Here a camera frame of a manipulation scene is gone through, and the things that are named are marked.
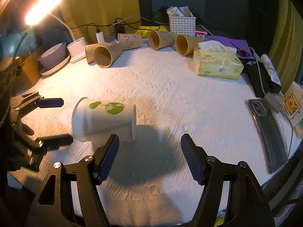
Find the brown paper cup centre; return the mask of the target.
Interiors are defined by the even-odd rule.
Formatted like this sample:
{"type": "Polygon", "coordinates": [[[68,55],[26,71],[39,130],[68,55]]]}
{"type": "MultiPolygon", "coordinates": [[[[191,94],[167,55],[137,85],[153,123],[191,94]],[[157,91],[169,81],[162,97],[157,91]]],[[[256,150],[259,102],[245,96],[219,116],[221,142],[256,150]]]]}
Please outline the brown paper cup centre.
{"type": "Polygon", "coordinates": [[[167,31],[151,31],[148,36],[149,46],[153,50],[170,47],[175,44],[176,35],[167,31]]]}

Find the white phone charger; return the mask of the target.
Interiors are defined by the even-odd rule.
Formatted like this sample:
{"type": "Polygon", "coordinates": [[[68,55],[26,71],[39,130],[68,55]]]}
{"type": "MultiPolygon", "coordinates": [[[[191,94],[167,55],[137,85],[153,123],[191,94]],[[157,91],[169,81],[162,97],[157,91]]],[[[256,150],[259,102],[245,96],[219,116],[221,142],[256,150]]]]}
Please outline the white phone charger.
{"type": "Polygon", "coordinates": [[[105,43],[103,32],[100,29],[96,30],[95,34],[98,43],[105,43]]]}

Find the yellow snack bag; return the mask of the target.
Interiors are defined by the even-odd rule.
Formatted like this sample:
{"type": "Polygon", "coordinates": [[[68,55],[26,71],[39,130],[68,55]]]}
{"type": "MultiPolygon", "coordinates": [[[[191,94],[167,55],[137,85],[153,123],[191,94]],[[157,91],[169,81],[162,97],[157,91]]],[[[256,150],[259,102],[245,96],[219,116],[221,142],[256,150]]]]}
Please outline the yellow snack bag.
{"type": "Polygon", "coordinates": [[[137,29],[135,29],[135,34],[139,34],[142,36],[142,38],[147,38],[151,31],[164,31],[168,32],[165,26],[139,26],[137,29]]]}

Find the brown paper cup back left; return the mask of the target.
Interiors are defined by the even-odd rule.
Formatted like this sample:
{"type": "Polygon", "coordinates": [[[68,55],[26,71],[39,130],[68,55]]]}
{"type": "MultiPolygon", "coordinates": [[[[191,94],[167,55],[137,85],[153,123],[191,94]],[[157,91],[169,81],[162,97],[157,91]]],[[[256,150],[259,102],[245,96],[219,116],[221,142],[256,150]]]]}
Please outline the brown paper cup back left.
{"type": "Polygon", "coordinates": [[[104,45],[103,43],[90,44],[85,46],[85,55],[87,63],[90,64],[94,61],[94,49],[98,46],[104,45]]]}

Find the brown paper cup front left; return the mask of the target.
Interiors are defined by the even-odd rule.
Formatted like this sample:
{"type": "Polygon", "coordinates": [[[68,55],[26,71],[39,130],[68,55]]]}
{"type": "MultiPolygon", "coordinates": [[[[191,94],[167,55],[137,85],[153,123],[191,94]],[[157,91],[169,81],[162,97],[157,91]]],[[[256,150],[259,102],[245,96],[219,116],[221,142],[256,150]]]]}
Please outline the brown paper cup front left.
{"type": "Polygon", "coordinates": [[[101,68],[109,68],[122,52],[122,47],[117,42],[100,45],[94,49],[94,61],[101,68]]]}

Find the white tube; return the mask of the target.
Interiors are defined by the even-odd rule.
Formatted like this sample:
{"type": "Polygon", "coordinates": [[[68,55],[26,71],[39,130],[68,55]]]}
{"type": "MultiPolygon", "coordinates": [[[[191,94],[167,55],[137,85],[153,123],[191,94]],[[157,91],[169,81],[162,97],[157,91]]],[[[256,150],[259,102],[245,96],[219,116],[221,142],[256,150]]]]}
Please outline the white tube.
{"type": "Polygon", "coordinates": [[[280,79],[278,77],[278,74],[271,62],[271,60],[269,59],[269,57],[266,54],[263,54],[261,56],[261,62],[263,63],[271,81],[279,86],[281,86],[281,82],[280,79]]]}

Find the white plastic basket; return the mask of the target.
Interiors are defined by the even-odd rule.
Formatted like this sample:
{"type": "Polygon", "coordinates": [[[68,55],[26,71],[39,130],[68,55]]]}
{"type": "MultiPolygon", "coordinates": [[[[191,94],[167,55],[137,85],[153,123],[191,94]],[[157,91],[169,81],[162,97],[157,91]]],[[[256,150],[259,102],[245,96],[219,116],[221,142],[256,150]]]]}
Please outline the white plastic basket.
{"type": "Polygon", "coordinates": [[[169,15],[169,29],[175,35],[184,34],[195,36],[196,18],[194,16],[172,16],[169,15]]]}

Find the white tablecloth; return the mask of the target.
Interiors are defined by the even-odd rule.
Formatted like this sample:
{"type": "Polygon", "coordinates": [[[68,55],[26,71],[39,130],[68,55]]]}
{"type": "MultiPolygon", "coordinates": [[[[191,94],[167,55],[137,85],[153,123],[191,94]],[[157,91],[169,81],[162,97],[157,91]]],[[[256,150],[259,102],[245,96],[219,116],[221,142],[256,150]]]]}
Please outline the white tablecloth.
{"type": "Polygon", "coordinates": [[[85,59],[42,77],[33,87],[61,108],[36,109],[23,118],[35,137],[71,133],[72,111],[82,97],[135,105],[134,142],[121,143],[110,174],[98,187],[111,224],[152,226],[192,219],[202,187],[193,180],[180,139],[220,161],[246,161],[260,184],[272,178],[246,100],[254,92],[246,75],[238,80],[195,75],[189,58],[172,47],[125,51],[109,68],[85,59]]]}

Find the white plate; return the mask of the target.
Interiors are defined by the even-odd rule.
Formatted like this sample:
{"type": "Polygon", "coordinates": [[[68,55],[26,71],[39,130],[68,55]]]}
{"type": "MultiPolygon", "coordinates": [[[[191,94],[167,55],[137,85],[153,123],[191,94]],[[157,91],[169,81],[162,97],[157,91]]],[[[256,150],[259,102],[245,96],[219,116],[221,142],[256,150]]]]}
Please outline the white plate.
{"type": "Polygon", "coordinates": [[[52,75],[53,73],[56,73],[61,68],[63,68],[65,66],[65,64],[68,63],[69,60],[70,60],[70,55],[68,54],[67,57],[62,62],[60,62],[59,64],[57,64],[53,68],[47,70],[45,67],[43,67],[40,70],[40,75],[42,75],[42,76],[48,76],[48,75],[52,75]]]}

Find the white paper cup green print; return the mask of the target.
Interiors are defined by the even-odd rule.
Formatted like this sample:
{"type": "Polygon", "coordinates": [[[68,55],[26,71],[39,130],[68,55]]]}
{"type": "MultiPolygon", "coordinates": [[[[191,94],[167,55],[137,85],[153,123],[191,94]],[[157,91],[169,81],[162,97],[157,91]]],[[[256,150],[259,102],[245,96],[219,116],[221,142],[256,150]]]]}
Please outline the white paper cup green print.
{"type": "Polygon", "coordinates": [[[137,110],[132,104],[81,98],[72,112],[72,131],[81,142],[116,134],[122,142],[135,140],[137,110]]]}

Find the black power adapter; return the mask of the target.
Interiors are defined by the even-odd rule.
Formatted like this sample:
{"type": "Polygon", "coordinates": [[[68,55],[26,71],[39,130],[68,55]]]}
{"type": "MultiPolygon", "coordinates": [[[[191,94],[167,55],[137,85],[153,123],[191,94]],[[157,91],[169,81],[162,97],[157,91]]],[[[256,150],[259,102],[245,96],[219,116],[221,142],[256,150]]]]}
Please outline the black power adapter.
{"type": "Polygon", "coordinates": [[[116,24],[116,25],[114,25],[114,28],[115,28],[115,32],[117,34],[124,34],[125,33],[125,28],[124,28],[123,24],[116,24]]]}

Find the smartphone in clear case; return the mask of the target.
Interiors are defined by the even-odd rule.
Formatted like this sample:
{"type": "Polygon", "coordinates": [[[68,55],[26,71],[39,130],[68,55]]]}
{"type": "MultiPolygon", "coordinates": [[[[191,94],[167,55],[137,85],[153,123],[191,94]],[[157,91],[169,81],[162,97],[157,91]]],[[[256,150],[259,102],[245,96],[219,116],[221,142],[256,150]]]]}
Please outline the smartphone in clear case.
{"type": "Polygon", "coordinates": [[[268,170],[273,174],[288,162],[279,126],[264,99],[249,99],[246,104],[263,144],[268,170]]]}

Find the pink small box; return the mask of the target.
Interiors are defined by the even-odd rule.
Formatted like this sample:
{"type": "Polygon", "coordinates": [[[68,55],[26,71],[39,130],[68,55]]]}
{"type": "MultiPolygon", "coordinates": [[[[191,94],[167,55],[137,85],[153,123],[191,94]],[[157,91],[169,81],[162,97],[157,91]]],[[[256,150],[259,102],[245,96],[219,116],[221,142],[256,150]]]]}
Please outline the pink small box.
{"type": "Polygon", "coordinates": [[[195,36],[199,37],[199,38],[202,38],[203,40],[205,40],[205,36],[207,35],[208,33],[205,32],[205,31],[201,31],[201,30],[196,30],[195,31],[195,36]]]}

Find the yellow tissue box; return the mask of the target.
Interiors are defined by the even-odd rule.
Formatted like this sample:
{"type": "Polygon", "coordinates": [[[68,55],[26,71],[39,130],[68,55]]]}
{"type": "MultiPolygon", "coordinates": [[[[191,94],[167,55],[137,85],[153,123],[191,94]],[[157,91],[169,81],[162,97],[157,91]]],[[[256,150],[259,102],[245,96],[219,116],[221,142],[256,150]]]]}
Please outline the yellow tissue box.
{"type": "Polygon", "coordinates": [[[216,40],[200,42],[193,54],[194,73],[198,76],[237,80],[243,64],[236,56],[236,49],[216,40]]]}

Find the black scissors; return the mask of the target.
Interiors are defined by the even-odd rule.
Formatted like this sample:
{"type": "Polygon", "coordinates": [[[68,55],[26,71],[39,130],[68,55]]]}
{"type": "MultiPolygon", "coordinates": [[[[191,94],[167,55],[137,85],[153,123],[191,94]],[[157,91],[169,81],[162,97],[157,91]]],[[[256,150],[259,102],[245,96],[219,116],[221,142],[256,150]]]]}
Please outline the black scissors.
{"type": "Polygon", "coordinates": [[[248,54],[248,52],[246,52],[245,50],[243,49],[240,49],[238,46],[236,46],[234,43],[230,42],[236,49],[237,49],[237,53],[243,57],[243,58],[246,58],[246,57],[250,57],[250,55],[248,54]]]}

